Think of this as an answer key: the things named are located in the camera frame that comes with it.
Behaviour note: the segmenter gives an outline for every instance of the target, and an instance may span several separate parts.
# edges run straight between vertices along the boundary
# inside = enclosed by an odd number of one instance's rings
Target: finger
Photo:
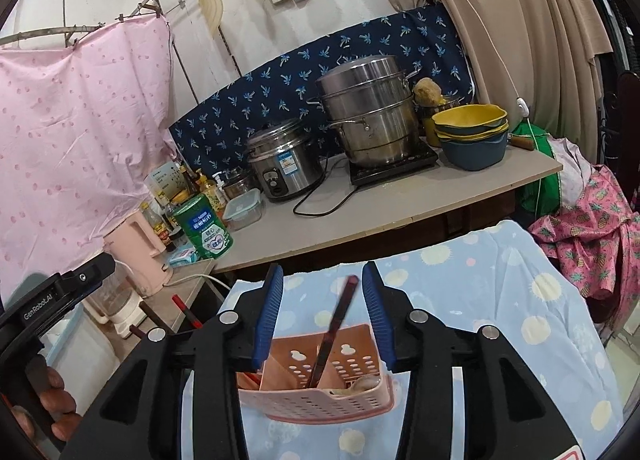
[[[65,390],[47,390],[41,393],[40,403],[49,413],[76,412],[76,401]]]
[[[47,366],[47,377],[52,388],[59,388],[60,390],[65,389],[65,381],[51,366]]]
[[[78,413],[63,415],[59,421],[51,425],[51,430],[58,440],[68,442],[78,424],[80,424],[81,418]]]
[[[11,412],[14,414],[20,427],[22,427],[22,430],[33,440],[33,437],[36,435],[36,430],[33,427],[31,419],[24,413],[24,411],[18,410],[17,408],[11,408]]]

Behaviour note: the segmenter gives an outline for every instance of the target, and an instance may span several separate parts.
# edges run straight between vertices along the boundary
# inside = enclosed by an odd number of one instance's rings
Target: utensil holder
[[[259,390],[238,390],[240,402],[272,420],[292,424],[338,424],[386,413],[394,406],[391,375],[383,369],[368,324],[338,330],[317,388],[305,389],[324,332],[271,342]],[[379,374],[375,388],[332,395],[365,374]]]

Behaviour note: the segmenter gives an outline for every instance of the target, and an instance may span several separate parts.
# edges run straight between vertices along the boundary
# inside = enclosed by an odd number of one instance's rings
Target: countertop
[[[180,266],[175,269],[169,283],[178,279],[187,277],[192,274],[209,274],[213,269],[215,261],[213,259],[205,259],[198,261],[192,265]],[[162,290],[153,294],[153,296],[145,299],[146,303],[156,312],[160,318],[171,327],[172,330],[180,328],[182,321],[184,320],[184,314],[180,312],[180,309],[171,301],[171,297],[174,294],[180,296],[187,306],[191,306],[194,299],[200,292],[200,289],[205,282],[204,277],[194,277],[184,283],[180,283],[176,286],[165,286]],[[140,324],[140,329],[143,332],[148,332],[154,325],[149,318],[146,318]],[[113,324],[103,325],[100,327],[102,332],[107,336],[113,350],[116,353],[116,357],[121,361],[126,358],[131,350],[140,342],[135,335],[130,335],[126,339],[122,339],[116,334]]]
[[[340,209],[322,218],[292,213],[300,198],[283,203],[266,199],[262,218],[232,233],[231,249],[216,262],[216,273],[276,261],[323,249],[490,198],[556,173],[562,164],[539,153],[507,147],[504,159],[476,172],[453,167],[439,152],[436,167],[355,193]],[[332,157],[329,178],[300,207],[322,213],[337,205],[353,186],[344,155]]]

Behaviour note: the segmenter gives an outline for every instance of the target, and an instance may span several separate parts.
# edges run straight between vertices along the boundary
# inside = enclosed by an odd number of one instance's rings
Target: wooden handle
[[[514,147],[526,149],[527,151],[533,151],[536,148],[536,142],[528,136],[511,135],[509,137],[509,143]]]

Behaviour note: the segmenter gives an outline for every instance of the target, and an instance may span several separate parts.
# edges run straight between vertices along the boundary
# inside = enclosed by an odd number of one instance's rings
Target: green formula can
[[[220,257],[234,242],[205,195],[197,195],[181,205],[174,217],[203,258]]]

